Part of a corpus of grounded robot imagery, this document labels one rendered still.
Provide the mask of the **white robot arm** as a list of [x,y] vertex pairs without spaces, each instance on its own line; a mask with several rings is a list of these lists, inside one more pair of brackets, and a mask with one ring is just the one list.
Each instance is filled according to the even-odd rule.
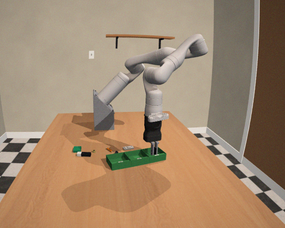
[[[182,65],[184,59],[203,56],[207,53],[208,48],[203,36],[195,34],[188,37],[177,49],[164,47],[146,54],[133,56],[125,62],[125,67],[130,73],[119,72],[97,96],[103,103],[109,105],[129,83],[144,71],[143,83],[146,92],[146,104],[162,105],[163,93],[157,88],[157,85],[167,82],[172,72]],[[143,63],[160,67],[145,69]]]

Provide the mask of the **green rectangular block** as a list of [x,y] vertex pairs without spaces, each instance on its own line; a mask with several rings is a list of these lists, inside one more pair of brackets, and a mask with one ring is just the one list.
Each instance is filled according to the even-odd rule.
[[81,146],[74,146],[73,152],[80,152],[81,151]]

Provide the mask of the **green three-compartment bin rack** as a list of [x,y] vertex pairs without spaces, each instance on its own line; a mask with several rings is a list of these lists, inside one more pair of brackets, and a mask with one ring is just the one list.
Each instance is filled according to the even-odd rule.
[[106,162],[113,171],[166,160],[167,154],[159,147],[157,155],[150,153],[151,148],[109,154],[106,155]]

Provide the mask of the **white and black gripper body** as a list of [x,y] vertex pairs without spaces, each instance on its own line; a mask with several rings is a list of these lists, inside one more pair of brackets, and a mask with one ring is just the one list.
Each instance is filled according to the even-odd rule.
[[169,119],[168,113],[162,113],[162,105],[145,105],[145,131],[143,133],[143,140],[146,142],[155,142],[161,140],[161,126],[162,120]]

